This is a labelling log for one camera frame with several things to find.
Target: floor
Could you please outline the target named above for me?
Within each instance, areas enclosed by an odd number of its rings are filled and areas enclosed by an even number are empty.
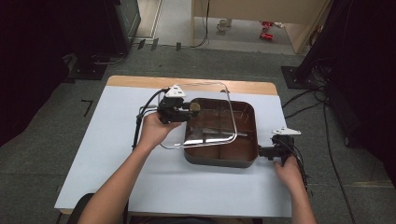
[[[137,0],[139,5],[140,22],[136,32],[137,38],[152,39],[157,27],[163,0]]]
[[[158,0],[148,0],[142,5],[141,10],[142,22],[146,15],[152,15],[153,12],[158,12],[158,23],[153,28],[153,36],[145,38],[139,35],[136,41],[143,38],[148,40],[158,38],[159,45],[175,46],[180,43],[182,46],[197,46],[205,37],[205,18],[194,19],[194,39],[191,43],[191,1],[189,0],[163,0],[161,10],[157,10],[157,5],[151,2]],[[247,52],[264,52],[264,53],[282,53],[295,54],[288,35],[281,25],[272,26],[266,32],[274,36],[272,40],[261,39],[262,25],[259,21],[239,21],[233,20],[232,26],[227,27],[225,33],[219,32],[217,26],[219,19],[209,18],[207,20],[207,40],[201,46],[202,49],[224,49],[224,50],[238,50]],[[145,24],[140,25],[138,33],[143,33],[144,30],[151,28]],[[309,47],[301,54],[305,55]]]

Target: wooden table edge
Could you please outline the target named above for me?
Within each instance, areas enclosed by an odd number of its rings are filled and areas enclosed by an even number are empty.
[[[190,84],[208,81],[218,81],[227,86],[233,93],[248,93],[262,95],[277,95],[276,86],[271,82],[250,82],[215,79],[195,79],[181,77],[135,77],[135,76],[112,76],[107,81],[107,86],[139,87],[139,88],[163,88],[174,84]]]

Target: robotic arm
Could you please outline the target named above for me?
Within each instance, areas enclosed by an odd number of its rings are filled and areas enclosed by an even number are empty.
[[[299,157],[294,151],[296,147],[294,146],[294,138],[291,137],[294,134],[301,133],[288,128],[281,128],[279,130],[273,131],[273,133],[275,135],[271,139],[274,145],[272,147],[259,147],[259,155],[261,157],[267,158],[269,161],[272,161],[275,157],[279,157],[282,160],[282,165],[285,164],[290,155],[293,155],[297,160],[305,190],[307,190],[308,184],[306,182],[303,159],[301,154]]]
[[[201,107],[197,103],[184,103],[186,94],[177,85],[174,85],[165,94],[157,107],[163,124],[170,122],[184,122],[198,116]]]

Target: red object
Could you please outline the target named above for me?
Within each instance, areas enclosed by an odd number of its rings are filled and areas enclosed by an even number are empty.
[[[266,34],[266,33],[261,33],[261,34],[260,34],[260,38],[261,38],[261,39],[272,40],[272,39],[274,38],[274,36],[273,36],[273,35],[270,35],[270,34]]]
[[[262,29],[263,30],[268,30],[270,26],[272,26],[273,23],[270,21],[262,21]]]

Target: forearm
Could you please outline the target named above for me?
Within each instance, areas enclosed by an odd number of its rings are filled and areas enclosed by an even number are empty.
[[[137,146],[120,168],[92,196],[78,223],[116,222],[128,202],[150,151],[151,148]]]
[[[317,223],[304,187],[290,189],[291,219],[293,224]]]

